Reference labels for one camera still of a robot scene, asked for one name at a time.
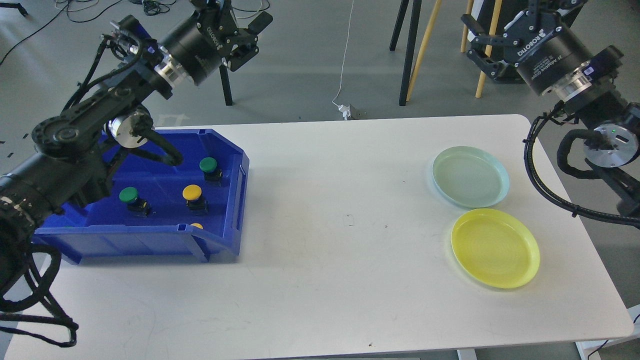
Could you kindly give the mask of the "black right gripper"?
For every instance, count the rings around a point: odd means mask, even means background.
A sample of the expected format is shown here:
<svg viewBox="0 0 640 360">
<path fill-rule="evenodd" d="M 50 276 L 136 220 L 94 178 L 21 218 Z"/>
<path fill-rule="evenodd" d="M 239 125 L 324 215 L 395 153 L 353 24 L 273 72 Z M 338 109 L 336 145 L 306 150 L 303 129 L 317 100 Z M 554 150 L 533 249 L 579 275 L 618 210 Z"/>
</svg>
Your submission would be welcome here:
<svg viewBox="0 0 640 360">
<path fill-rule="evenodd" d="M 471 14 L 461 21 L 471 33 L 470 43 L 502 46 L 472 47 L 466 56 L 494 81 L 514 81 L 515 71 L 537 94 L 555 92 L 575 97 L 592 86 L 585 74 L 592 53 L 565 20 L 569 10 L 522 10 L 503 28 L 502 36 L 491 35 Z"/>
</svg>

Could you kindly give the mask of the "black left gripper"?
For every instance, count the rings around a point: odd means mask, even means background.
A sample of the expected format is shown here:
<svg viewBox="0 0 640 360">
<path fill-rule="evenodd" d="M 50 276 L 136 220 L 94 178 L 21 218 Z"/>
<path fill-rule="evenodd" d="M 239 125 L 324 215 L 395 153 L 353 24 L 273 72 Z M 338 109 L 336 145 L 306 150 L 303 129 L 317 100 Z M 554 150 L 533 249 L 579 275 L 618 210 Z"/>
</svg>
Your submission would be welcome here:
<svg viewBox="0 0 640 360">
<path fill-rule="evenodd" d="M 261 12 L 246 28 L 238 26 L 230 0 L 192 0 L 192 16 L 179 23 L 160 45 L 195 85 L 224 65 L 237 71 L 259 54 L 258 35 L 273 22 Z"/>
</svg>

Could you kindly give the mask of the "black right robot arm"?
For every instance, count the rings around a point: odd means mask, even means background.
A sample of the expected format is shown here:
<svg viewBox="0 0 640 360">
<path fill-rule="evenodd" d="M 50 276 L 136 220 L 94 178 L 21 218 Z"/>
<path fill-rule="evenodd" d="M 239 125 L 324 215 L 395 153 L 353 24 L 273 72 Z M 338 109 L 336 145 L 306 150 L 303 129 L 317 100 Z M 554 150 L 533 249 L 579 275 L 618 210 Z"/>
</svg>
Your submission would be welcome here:
<svg viewBox="0 0 640 360">
<path fill-rule="evenodd" d="M 583 5 L 582 0 L 531 0 L 501 34 L 489 34 L 471 14 L 464 14 L 461 21 L 473 34 L 473 44 L 503 48 L 498 61 L 478 48 L 467 55 L 490 78 L 496 79 L 512 66 L 537 95 L 557 94 L 558 103 L 534 120 L 523 141 L 525 170 L 535 189 L 573 216 L 637 228 L 639 181 L 623 166 L 639 157 L 639 104 L 624 100 L 614 83 L 623 53 L 611 45 L 594 55 L 571 31 L 570 24 Z M 548 122 L 583 124 L 582 129 L 564 135 L 557 166 L 576 179 L 603 180 L 621 199 L 617 213 L 572 203 L 543 183 L 533 148 Z"/>
</svg>

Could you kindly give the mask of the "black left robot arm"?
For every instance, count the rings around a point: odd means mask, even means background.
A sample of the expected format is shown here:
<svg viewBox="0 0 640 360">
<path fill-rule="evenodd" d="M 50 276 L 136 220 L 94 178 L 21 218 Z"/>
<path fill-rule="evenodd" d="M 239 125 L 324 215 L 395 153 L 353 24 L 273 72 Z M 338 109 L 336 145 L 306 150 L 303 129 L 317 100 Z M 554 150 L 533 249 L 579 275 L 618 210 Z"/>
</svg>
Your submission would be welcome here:
<svg viewBox="0 0 640 360">
<path fill-rule="evenodd" d="M 201 84 L 220 71 L 231 103 L 227 71 L 237 71 L 259 52 L 259 34 L 274 20 L 265 9 L 238 25 L 230 0 L 192 0 L 194 10 L 157 40 L 128 15 L 102 35 L 83 82 L 57 116 L 31 132 L 35 153 L 1 177 L 1 320 L 61 326 L 66 341 L 3 326 L 2 332 L 33 337 L 61 348 L 77 344 L 78 324 L 51 294 L 62 251 L 32 241 L 64 204 L 86 207 L 107 198 L 128 155 L 180 166 L 183 155 L 154 129 L 143 102 L 165 99 L 184 79 Z"/>
</svg>

